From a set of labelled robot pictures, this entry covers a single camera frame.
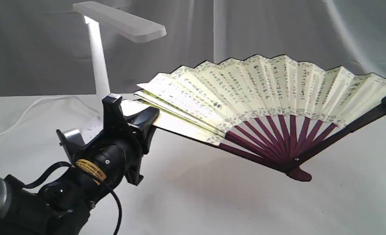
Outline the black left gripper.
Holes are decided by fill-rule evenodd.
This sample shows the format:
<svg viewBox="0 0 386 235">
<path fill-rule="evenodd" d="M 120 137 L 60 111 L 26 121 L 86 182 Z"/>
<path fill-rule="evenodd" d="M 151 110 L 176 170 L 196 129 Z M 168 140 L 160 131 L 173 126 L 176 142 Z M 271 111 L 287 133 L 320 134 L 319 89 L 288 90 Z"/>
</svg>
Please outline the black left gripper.
<svg viewBox="0 0 386 235">
<path fill-rule="evenodd" d="M 143 176 L 140 168 L 143 155 L 150 152 L 157 129 L 153 123 L 160 114 L 155 107 L 126 116 L 121 95 L 109 94 L 102 100 L 103 129 L 77 153 L 76 163 L 108 186 L 117 186 L 123 178 L 137 186 Z"/>
</svg>

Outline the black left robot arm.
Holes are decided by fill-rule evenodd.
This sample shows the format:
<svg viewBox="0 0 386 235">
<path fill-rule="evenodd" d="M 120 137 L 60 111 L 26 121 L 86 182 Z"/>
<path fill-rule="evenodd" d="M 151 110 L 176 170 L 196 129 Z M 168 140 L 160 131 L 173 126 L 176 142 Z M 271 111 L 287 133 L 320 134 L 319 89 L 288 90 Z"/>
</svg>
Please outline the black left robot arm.
<svg viewBox="0 0 386 235">
<path fill-rule="evenodd" d="M 28 184 L 13 175 L 0 177 L 0 235 L 78 235 L 107 195 L 118 208 L 118 234 L 123 208 L 114 190 L 123 178 L 135 186 L 143 180 L 142 157 L 160 114 L 146 106 L 125 115 L 122 100 L 113 93 L 103 98 L 103 129 L 88 143 L 78 129 L 56 130 L 68 162 L 52 164 Z"/>
</svg>

